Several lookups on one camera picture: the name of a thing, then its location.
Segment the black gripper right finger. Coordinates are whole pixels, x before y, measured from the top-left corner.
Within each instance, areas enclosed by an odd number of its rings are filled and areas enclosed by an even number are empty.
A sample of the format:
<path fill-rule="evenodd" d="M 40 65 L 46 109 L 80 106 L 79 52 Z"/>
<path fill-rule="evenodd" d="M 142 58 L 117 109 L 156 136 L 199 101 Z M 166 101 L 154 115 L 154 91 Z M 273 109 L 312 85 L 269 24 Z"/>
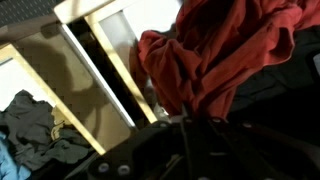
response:
<path fill-rule="evenodd" d="M 197 180 L 320 180 L 319 147 L 257 123 L 193 123 Z"/>

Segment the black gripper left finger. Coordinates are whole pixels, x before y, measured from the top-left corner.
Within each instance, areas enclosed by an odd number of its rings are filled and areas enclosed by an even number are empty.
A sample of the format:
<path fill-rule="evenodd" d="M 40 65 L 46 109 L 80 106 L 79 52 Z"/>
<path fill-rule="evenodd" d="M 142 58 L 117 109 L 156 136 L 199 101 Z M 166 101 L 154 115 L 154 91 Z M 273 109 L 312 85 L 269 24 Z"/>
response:
<path fill-rule="evenodd" d="M 88 167 L 88 180 L 192 180 L 190 120 L 157 121 L 108 150 Z"/>

